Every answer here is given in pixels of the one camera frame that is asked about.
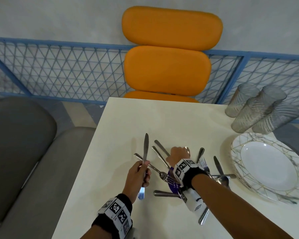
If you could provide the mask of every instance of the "gray sofa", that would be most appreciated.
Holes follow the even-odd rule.
[[[56,130],[37,103],[0,99],[0,239],[52,237],[95,128]]]

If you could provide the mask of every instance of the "purple sticker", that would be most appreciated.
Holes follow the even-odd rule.
[[[168,184],[168,186],[173,193],[178,194],[178,188],[180,187],[180,184],[173,183],[172,185]]]

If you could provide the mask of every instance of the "wrist band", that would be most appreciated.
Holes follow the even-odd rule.
[[[113,239],[123,239],[132,228],[132,203],[125,194],[110,198],[99,210],[93,225],[112,234]]]
[[[180,181],[181,187],[192,188],[192,179],[197,174],[208,175],[203,169],[201,169],[193,160],[191,159],[181,159],[174,168],[173,171],[175,177]]]

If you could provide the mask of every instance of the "blue railing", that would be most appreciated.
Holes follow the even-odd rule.
[[[133,89],[124,79],[131,45],[0,38],[0,94],[105,104]],[[199,102],[227,104],[241,83],[273,84],[299,107],[299,55],[207,50],[212,72]]]

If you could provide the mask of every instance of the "finger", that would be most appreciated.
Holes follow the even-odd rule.
[[[141,174],[141,175],[143,175],[144,176],[144,174],[145,174],[145,172],[146,172],[146,170],[147,170],[147,166],[150,164],[150,161],[149,160],[147,160],[147,161],[145,161],[143,164],[142,164],[142,166],[140,167],[140,169],[139,169],[139,173]]]
[[[150,175],[146,175],[146,177],[144,178],[144,181],[147,183],[150,180]]]
[[[146,188],[149,185],[150,185],[150,183],[148,183],[148,182],[147,183],[143,183],[142,187]]]
[[[133,171],[137,173],[138,167],[140,167],[143,164],[143,161],[137,161],[131,168],[130,171]]]
[[[152,174],[152,171],[151,171],[149,168],[147,168],[147,170],[146,170],[146,174],[151,175],[151,174]]]

